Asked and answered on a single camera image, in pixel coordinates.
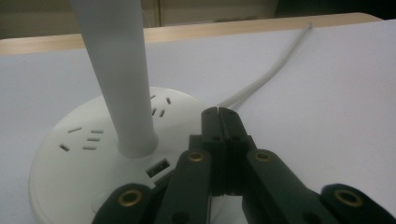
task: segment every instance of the brass screw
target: brass screw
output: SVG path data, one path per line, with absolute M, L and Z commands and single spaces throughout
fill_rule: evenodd
M 123 192 L 119 197 L 119 203 L 124 207 L 134 206 L 142 201 L 143 194 L 140 190 L 130 189 Z
M 361 199 L 361 197 L 347 189 L 336 190 L 334 196 L 341 203 L 344 203 L 351 207 L 361 207 L 363 205 L 363 200 Z
M 254 154 L 254 158 L 256 158 L 256 160 L 258 160 L 258 161 L 270 161 L 271 160 L 271 156 L 265 152 L 256 152 L 256 154 Z
M 189 154 L 189 160 L 190 161 L 203 161 L 204 154 L 202 154 L 201 152 L 192 152 Z

